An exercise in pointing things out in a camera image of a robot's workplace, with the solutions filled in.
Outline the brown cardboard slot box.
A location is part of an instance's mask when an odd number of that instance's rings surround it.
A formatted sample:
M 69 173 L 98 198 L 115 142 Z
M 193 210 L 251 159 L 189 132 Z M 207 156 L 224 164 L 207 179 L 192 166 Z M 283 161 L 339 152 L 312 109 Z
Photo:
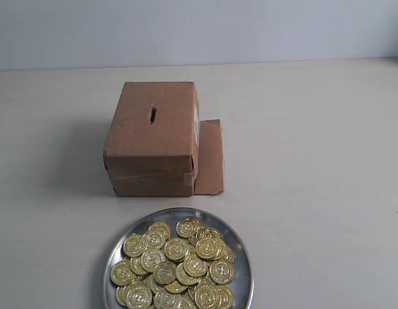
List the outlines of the brown cardboard slot box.
M 103 149 L 120 197 L 224 191 L 220 120 L 200 120 L 194 82 L 125 82 Z

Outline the gold coin top of pile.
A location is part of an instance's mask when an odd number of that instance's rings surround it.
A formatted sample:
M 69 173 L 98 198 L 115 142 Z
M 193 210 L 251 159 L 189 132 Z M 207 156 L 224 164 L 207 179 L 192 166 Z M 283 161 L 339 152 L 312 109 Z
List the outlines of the gold coin top of pile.
M 176 233 L 181 238 L 190 238 L 195 235 L 200 227 L 200 222 L 194 217 L 184 217 L 176 224 Z

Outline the gold coin upper right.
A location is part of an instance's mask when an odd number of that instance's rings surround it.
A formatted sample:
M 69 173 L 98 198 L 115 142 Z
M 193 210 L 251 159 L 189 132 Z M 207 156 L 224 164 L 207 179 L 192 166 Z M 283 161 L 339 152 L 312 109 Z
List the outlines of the gold coin upper right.
M 220 252 L 217 238 L 202 238 L 196 243 L 196 254 L 202 259 L 215 260 Z

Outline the gold coin centre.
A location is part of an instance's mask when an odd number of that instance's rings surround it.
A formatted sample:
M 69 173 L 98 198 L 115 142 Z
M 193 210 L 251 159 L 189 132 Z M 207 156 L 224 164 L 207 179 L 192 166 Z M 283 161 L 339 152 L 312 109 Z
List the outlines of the gold coin centre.
M 164 254 L 172 261 L 183 260 L 188 253 L 189 244 L 182 238 L 171 238 L 164 245 Z

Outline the gold coin upper left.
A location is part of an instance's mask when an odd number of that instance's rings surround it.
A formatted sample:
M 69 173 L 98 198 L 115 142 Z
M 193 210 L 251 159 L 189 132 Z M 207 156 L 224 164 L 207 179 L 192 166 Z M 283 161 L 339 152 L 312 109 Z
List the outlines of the gold coin upper left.
M 122 249 L 128 257 L 138 258 L 147 250 L 147 242 L 142 235 L 131 234 L 124 241 Z

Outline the gold coin right side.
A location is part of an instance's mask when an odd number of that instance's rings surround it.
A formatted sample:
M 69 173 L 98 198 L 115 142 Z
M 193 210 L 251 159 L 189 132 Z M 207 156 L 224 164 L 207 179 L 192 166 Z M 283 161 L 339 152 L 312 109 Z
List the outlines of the gold coin right side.
M 234 265 L 226 259 L 213 261 L 209 267 L 211 279 L 219 285 L 229 284 L 235 276 Z

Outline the gold coin bottom right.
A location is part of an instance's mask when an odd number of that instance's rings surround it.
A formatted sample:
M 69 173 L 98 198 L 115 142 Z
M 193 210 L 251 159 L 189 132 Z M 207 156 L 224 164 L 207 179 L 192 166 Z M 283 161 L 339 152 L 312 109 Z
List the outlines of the gold coin bottom right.
M 219 308 L 220 293 L 214 285 L 202 284 L 195 290 L 194 301 L 199 309 Z

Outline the gold coin far left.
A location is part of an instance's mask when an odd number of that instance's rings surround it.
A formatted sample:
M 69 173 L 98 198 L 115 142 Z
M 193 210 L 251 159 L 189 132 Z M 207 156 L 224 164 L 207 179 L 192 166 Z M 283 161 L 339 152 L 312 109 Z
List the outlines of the gold coin far left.
M 130 266 L 130 260 L 128 259 L 115 263 L 109 273 L 111 282 L 117 286 L 130 284 L 135 277 Z

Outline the gold coin bottom left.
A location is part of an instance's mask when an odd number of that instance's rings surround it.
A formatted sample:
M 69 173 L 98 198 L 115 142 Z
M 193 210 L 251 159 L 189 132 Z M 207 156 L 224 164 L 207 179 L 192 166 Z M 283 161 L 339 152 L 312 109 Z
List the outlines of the gold coin bottom left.
M 130 309 L 146 309 L 151 306 L 153 294 L 144 283 L 136 283 L 129 287 L 125 296 L 125 304 Z

